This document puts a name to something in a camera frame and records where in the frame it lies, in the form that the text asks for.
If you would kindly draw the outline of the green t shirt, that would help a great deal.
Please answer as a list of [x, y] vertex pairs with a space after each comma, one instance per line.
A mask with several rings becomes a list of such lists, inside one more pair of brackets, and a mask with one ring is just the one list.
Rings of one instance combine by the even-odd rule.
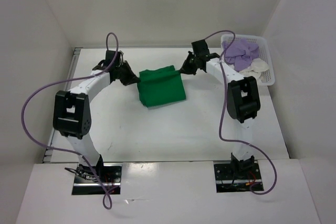
[[150, 108], [186, 100], [181, 74], [173, 65], [139, 72], [139, 100]]

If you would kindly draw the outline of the purple t shirt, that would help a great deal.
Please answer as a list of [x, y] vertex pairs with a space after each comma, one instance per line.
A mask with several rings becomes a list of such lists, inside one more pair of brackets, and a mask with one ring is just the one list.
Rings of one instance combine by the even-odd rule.
[[248, 42], [246, 39], [229, 42], [222, 42], [224, 60], [228, 65], [233, 65], [234, 70], [240, 72], [247, 69], [252, 61], [259, 57], [259, 46], [254, 42]]

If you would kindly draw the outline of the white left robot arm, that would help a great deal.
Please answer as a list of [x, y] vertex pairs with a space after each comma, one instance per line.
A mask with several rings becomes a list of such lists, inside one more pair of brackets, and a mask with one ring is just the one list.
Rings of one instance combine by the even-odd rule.
[[104, 178], [105, 168], [89, 134], [92, 125], [90, 102], [116, 80], [124, 86], [140, 82], [123, 59], [123, 52], [107, 50], [105, 59], [92, 69], [88, 79], [55, 95], [53, 127], [78, 154], [79, 173], [86, 173], [93, 182]]

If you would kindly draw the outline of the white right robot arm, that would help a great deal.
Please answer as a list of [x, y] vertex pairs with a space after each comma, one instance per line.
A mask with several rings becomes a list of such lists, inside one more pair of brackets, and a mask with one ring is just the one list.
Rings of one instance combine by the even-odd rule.
[[230, 172], [235, 178], [243, 178], [255, 161], [252, 152], [253, 124], [261, 107], [257, 80], [235, 71], [225, 63], [223, 56], [210, 53], [204, 39], [192, 42], [192, 51], [179, 72], [195, 75], [198, 69], [224, 84], [223, 111], [228, 113], [237, 127], [237, 136], [233, 140], [225, 140], [235, 144], [230, 158]]

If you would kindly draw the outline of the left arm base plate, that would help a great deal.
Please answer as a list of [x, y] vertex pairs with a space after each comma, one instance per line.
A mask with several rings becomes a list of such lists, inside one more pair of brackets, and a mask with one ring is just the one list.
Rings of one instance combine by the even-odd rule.
[[[104, 195], [104, 190], [88, 167], [78, 165], [76, 169], [66, 168], [73, 173], [74, 181], [72, 195]], [[121, 192], [122, 165], [107, 165], [99, 174], [104, 187], [111, 195], [119, 195]]]

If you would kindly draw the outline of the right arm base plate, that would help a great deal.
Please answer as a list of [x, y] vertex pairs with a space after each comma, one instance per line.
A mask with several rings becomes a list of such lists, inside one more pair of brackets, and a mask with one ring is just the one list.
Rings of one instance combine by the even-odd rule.
[[246, 192], [251, 186], [253, 191], [264, 191], [257, 162], [240, 173], [233, 171], [230, 161], [214, 162], [214, 174], [217, 193]]

